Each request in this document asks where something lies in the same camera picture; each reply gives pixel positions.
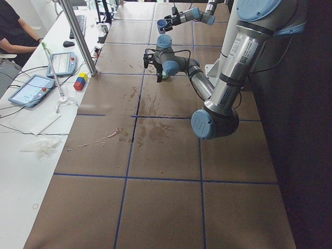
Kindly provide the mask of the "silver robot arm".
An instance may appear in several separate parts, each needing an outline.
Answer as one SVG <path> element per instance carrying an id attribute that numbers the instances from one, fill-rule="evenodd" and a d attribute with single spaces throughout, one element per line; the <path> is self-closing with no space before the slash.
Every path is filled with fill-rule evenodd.
<path id="1" fill-rule="evenodd" d="M 173 29 L 174 26 L 189 22 L 198 21 L 207 25 L 212 25 L 215 21 L 215 10 L 218 4 L 225 1 L 208 1 L 205 11 L 201 11 L 198 7 L 189 7 L 185 11 L 179 11 L 175 3 L 172 6 L 172 14 L 165 16 L 157 21 L 158 32 L 164 34 Z"/>
<path id="2" fill-rule="evenodd" d="M 218 1 L 208 1 L 205 11 L 191 8 L 158 20 L 159 37 L 156 48 L 144 54 L 145 66 L 153 65 L 157 80 L 163 75 L 185 73 L 203 107 L 191 117 L 195 135 L 209 140 L 233 134 L 239 125 L 234 101 L 267 40 L 301 33 L 306 24 L 307 1 L 227 1 L 231 6 L 225 39 L 219 59 L 206 71 L 192 57 L 177 56 L 167 31 L 188 21 L 212 25 Z"/>

